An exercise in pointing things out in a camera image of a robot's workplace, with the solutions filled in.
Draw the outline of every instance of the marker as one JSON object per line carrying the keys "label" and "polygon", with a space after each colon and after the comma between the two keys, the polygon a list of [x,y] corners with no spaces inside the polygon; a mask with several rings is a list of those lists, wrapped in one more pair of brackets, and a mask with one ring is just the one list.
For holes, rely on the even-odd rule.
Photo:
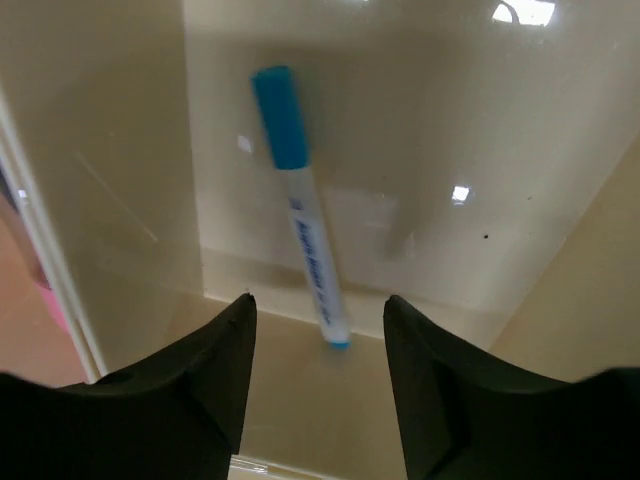
{"label": "marker", "polygon": [[322,210],[313,182],[309,148],[289,67],[260,70],[251,78],[271,156],[289,197],[289,218],[305,259],[322,335],[332,346],[349,346],[350,328],[342,303]]}

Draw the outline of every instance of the pink object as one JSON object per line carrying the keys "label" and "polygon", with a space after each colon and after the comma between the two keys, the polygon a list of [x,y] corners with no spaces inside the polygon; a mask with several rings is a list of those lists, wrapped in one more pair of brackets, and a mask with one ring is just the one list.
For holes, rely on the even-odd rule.
{"label": "pink object", "polygon": [[42,300],[44,300],[45,305],[47,306],[47,310],[49,311],[49,315],[53,317],[56,321],[56,324],[63,329],[65,332],[69,333],[69,327],[67,327],[67,321],[64,319],[64,314],[62,310],[60,310],[60,305],[58,305],[58,300],[56,299],[55,294],[51,288],[42,285],[40,282],[36,282],[38,286],[38,290],[40,291],[40,296]]}

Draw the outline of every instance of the blue marker cap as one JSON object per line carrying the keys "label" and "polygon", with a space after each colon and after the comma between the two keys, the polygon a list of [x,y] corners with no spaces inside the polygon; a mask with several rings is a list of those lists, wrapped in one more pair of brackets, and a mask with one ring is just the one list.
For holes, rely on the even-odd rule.
{"label": "blue marker cap", "polygon": [[309,148],[289,67],[260,70],[251,78],[273,162],[278,170],[309,165]]}

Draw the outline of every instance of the blue and white marker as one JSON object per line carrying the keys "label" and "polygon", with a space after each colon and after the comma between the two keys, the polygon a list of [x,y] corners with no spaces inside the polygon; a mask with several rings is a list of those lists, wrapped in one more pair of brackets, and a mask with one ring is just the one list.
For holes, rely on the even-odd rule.
{"label": "blue and white marker", "polygon": [[260,70],[252,79],[271,155],[289,195],[289,217],[305,257],[305,274],[324,338],[349,346],[349,323],[313,182],[309,148],[293,74],[285,66]]}

